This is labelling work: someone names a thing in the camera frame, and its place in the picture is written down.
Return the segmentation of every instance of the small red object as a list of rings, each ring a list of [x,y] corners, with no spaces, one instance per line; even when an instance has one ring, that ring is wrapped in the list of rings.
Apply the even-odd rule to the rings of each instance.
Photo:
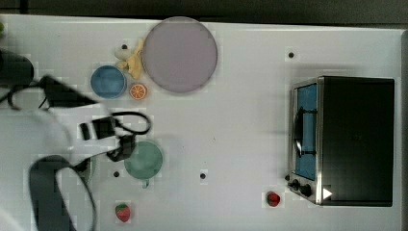
[[[280,196],[275,192],[268,192],[267,203],[269,206],[276,207],[280,202]]]
[[[119,218],[122,222],[126,222],[130,218],[130,208],[125,204],[120,204],[116,206],[115,212],[117,218]]]

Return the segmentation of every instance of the black knob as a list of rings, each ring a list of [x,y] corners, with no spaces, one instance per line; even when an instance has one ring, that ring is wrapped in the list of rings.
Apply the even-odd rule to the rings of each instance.
[[[309,197],[312,194],[312,188],[310,188],[309,184],[306,184],[304,186],[300,186],[300,192]]]
[[[299,182],[297,180],[293,180],[291,183],[288,184],[290,187],[292,187],[292,189],[294,189],[295,191],[299,189]]]

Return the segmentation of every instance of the orange slice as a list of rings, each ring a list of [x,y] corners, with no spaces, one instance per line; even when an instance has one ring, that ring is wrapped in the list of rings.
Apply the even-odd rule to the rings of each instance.
[[[130,88],[130,95],[134,99],[143,99],[147,95],[147,87],[143,84],[135,84]]]

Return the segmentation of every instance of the toaster oven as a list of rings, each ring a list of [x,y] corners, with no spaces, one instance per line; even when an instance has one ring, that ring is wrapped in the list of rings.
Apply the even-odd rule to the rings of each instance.
[[[318,205],[393,204],[393,79],[321,76],[292,88],[293,193]]]

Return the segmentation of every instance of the purple plate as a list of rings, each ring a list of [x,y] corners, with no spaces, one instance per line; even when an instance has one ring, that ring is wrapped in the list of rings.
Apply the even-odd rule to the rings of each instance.
[[[210,31],[188,17],[171,17],[148,34],[143,66],[160,87],[189,92],[204,86],[217,66],[217,45]]]

